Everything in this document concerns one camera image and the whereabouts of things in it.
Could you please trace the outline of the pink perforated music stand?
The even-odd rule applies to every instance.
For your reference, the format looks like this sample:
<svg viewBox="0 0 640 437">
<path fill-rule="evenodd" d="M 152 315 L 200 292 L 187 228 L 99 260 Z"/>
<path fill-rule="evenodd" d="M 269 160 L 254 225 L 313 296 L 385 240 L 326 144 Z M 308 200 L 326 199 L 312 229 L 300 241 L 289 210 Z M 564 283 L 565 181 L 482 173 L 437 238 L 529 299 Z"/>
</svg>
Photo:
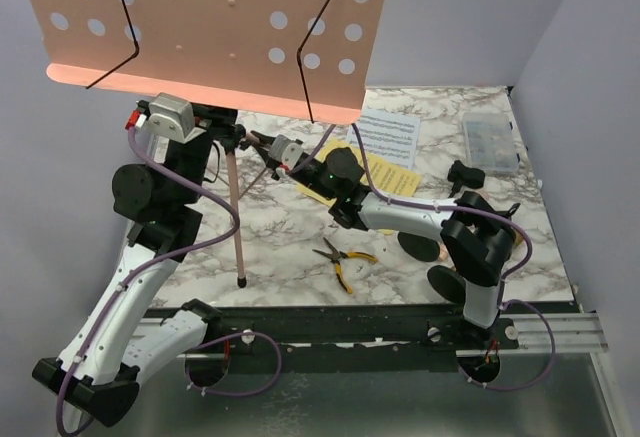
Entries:
<svg viewBox="0 0 640 437">
<path fill-rule="evenodd" d="M 346 126 L 385 0 L 30 0 L 56 82 Z"/>
</svg>

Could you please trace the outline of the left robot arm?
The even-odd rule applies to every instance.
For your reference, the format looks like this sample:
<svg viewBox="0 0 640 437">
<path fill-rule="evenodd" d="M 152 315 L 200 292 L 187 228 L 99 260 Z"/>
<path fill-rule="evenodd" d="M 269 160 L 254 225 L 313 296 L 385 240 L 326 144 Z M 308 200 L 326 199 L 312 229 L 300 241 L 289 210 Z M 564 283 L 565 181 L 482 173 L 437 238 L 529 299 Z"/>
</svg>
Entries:
<svg viewBox="0 0 640 437">
<path fill-rule="evenodd" d="M 133 341 L 153 298 L 190 252 L 236 236 L 236 205 L 203 188 L 212 148 L 234 151 L 245 137 L 235 110 L 189 103 L 170 111 L 141 100 L 127 131 L 139 164 L 112 179 L 115 211 L 129 219 L 116 271 L 87 321 L 56 357 L 40 359 L 33 378 L 56 394 L 61 436 L 94 422 L 112 427 L 142 386 L 179 354 L 214 350 L 220 325 L 195 301 L 151 335 Z"/>
</svg>

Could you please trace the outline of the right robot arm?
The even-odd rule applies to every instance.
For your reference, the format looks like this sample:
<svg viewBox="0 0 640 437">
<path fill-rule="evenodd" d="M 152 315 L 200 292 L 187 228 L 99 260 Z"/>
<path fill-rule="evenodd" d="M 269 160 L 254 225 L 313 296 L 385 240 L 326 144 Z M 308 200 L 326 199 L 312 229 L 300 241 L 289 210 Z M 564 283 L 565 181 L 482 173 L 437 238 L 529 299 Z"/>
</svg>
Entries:
<svg viewBox="0 0 640 437">
<path fill-rule="evenodd" d="M 496 337 L 503 294 L 502 269 L 511 257 L 516 232 L 510 219 L 475 192 L 458 199 L 425 200 L 385 195 L 361 179 L 366 169 L 348 147 L 319 161 L 283 135 L 249 135 L 267 167 L 333 202 L 329 214 L 347 229 L 393 230 L 444 244 L 465 283 L 460 336 L 480 349 Z"/>
</svg>

